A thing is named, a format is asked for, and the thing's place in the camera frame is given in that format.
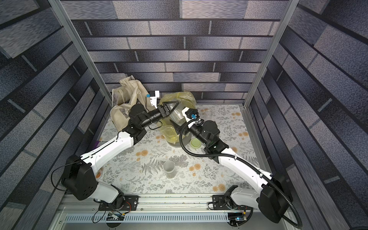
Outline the grey mesh waste bin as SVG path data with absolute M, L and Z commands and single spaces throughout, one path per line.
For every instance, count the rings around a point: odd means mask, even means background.
M 188 134 L 187 136 L 183 136 L 183 138 L 182 138 L 183 144 L 186 146 L 187 144 L 190 143 L 191 139 L 192 139 L 192 134 Z M 168 144 L 172 147 L 175 147 L 175 148 L 180 148 L 181 147 L 179 141 L 174 143 L 174 144 L 169 142 Z

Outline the green jar lid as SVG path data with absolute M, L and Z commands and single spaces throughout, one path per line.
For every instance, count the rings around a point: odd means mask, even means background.
M 190 141 L 190 145 L 194 149 L 199 149 L 202 146 L 202 143 L 201 143 L 201 141 L 199 139 L 193 138 Z

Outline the short frosted plastic cup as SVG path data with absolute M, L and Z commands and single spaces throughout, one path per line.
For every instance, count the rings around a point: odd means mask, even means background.
M 163 170 L 165 171 L 166 177 L 171 179 L 176 175 L 176 168 L 173 161 L 166 161 L 163 164 Z

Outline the glass jar with green lid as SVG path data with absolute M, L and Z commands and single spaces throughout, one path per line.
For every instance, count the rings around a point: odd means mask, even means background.
M 180 116 L 179 117 L 171 117 L 171 116 L 169 116 L 169 118 L 171 120 L 173 120 L 175 123 L 179 124 L 179 125 L 183 124 L 184 122 L 186 122 L 185 117 L 182 115 L 182 110 L 184 108 L 185 107 L 180 103 L 179 106 L 178 106 L 178 110 L 180 112 Z

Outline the tall clear plastic jar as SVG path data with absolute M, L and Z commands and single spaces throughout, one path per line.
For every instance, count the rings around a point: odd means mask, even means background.
M 209 109 L 206 109 L 203 113 L 203 120 L 210 121 L 213 119 L 213 112 Z

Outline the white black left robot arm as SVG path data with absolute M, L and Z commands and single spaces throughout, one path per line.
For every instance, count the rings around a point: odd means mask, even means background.
M 78 200 L 93 198 L 115 202 L 122 192 L 112 185 L 98 182 L 98 171 L 119 153 L 137 144 L 147 133 L 146 127 L 169 117 L 178 105 L 179 101 L 164 102 L 150 112 L 142 104 L 132 106 L 127 126 L 116 137 L 90 152 L 67 159 L 61 176 L 62 185 Z

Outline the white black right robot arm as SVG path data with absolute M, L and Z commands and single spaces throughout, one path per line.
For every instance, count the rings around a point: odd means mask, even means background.
M 214 160 L 231 169 L 255 190 L 255 194 L 251 195 L 242 192 L 238 186 L 233 186 L 225 193 L 225 203 L 229 207 L 257 208 L 274 223 L 279 223 L 281 219 L 284 219 L 295 228 L 302 227 L 300 215 L 292 204 L 293 198 L 285 177 L 279 173 L 272 174 L 264 171 L 236 154 L 220 139 L 220 130 L 216 122 L 192 119 L 182 125 L 174 124 L 173 126 L 179 135 L 181 147 L 187 154 Z M 193 134 L 204 144 L 203 154 L 193 153 L 182 144 L 182 138 L 186 132 Z

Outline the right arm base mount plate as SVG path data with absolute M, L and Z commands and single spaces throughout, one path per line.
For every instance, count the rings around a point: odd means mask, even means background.
M 213 210 L 251 210 L 248 206 L 238 206 L 230 201 L 225 195 L 213 195 L 211 201 L 211 209 Z

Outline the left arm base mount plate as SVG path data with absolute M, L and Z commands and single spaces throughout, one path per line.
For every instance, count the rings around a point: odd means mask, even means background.
M 136 211 L 137 205 L 139 201 L 138 195 L 119 195 L 113 203 L 106 203 L 101 201 L 99 204 L 99 211 L 119 211 L 119 212 L 128 212 L 128 211 Z

